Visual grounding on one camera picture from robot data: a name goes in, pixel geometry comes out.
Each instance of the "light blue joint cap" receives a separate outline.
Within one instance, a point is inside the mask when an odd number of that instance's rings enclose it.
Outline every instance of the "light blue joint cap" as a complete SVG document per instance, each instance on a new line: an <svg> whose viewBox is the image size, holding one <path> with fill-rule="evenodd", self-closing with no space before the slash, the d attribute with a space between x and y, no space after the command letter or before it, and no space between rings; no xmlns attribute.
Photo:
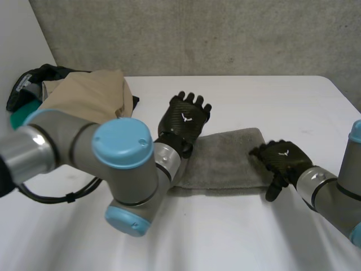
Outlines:
<svg viewBox="0 0 361 271"><path fill-rule="evenodd" d="M361 223L357 224L357 226L352 230L349 239L352 244L361 248Z"/></svg>
<svg viewBox="0 0 361 271"><path fill-rule="evenodd" d="M112 227L134 237L144 236L151 226L144 218L115 206L108 207L105 219Z"/></svg>
<svg viewBox="0 0 361 271"><path fill-rule="evenodd" d="M153 140L140 120L125 117L101 125L91 145L94 155L105 165L131 169L143 165L153 155Z"/></svg>
<svg viewBox="0 0 361 271"><path fill-rule="evenodd" d="M349 140L361 144L361 120L355 121L349 134Z"/></svg>
<svg viewBox="0 0 361 271"><path fill-rule="evenodd" d="M31 123L31 121L38 115L40 115L41 113L44 112L49 112L49 111L59 111L56 109L38 109L35 110L34 112L32 112L23 122L23 126L28 125L29 123Z"/></svg>

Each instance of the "white table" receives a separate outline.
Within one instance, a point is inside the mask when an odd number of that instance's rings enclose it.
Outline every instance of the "white table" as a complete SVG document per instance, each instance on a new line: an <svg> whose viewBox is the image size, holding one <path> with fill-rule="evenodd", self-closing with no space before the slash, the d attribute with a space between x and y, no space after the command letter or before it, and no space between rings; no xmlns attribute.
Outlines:
<svg viewBox="0 0 361 271"><path fill-rule="evenodd" d="M153 139L169 99L192 91L213 106L203 135L257 127L265 141L291 140L335 174L351 126L361 118L318 76L127 81L140 97L133 116L149 126ZM90 178L63 167L28 184L39 194L61 196ZM111 199L106 183L73 204L45 206L20 193L1 198L0 270L360 270L361 250L311 212L294 189L285 189L273 203L261 195L166 198L143 238L106 223Z"/></svg>

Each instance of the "beige bag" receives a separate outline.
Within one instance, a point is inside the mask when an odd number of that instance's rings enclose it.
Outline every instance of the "beige bag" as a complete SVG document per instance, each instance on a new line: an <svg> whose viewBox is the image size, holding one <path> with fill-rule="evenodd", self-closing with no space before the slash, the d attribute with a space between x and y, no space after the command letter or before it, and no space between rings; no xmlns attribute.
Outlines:
<svg viewBox="0 0 361 271"><path fill-rule="evenodd" d="M44 81L43 97L39 109L58 109L99 124L130 117L133 111L133 98L120 70L72 72L63 80Z"/></svg>

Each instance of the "gray towel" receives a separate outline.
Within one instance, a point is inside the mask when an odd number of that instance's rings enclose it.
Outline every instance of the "gray towel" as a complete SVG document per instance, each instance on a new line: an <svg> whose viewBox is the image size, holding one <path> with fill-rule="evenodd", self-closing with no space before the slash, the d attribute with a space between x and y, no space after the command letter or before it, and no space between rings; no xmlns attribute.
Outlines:
<svg viewBox="0 0 361 271"><path fill-rule="evenodd" d="M248 155L264 142L257 128L200 137L182 178L168 194L228 196L266 191L272 174Z"/></svg>

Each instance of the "carbon fiber hand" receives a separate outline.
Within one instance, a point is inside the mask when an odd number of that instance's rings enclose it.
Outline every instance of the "carbon fiber hand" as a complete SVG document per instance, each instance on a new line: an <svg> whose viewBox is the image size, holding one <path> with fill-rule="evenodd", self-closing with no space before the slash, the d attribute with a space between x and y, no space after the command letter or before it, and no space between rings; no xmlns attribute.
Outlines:
<svg viewBox="0 0 361 271"><path fill-rule="evenodd" d="M168 110L159 123L158 135L176 135L182 139L184 148L189 150L209 120L212 107L210 104L202 107L202 96L198 96L195 103L194 93L189 93L186 99L185 96L186 94L181 91L170 100Z"/></svg>
<svg viewBox="0 0 361 271"><path fill-rule="evenodd" d="M267 170L274 173L274 180L266 193L269 202L277 198L282 187L287 187L289 183L296 186L300 175L313 167L311 159L290 141L270 141L254 148L249 154L256 156Z"/></svg>

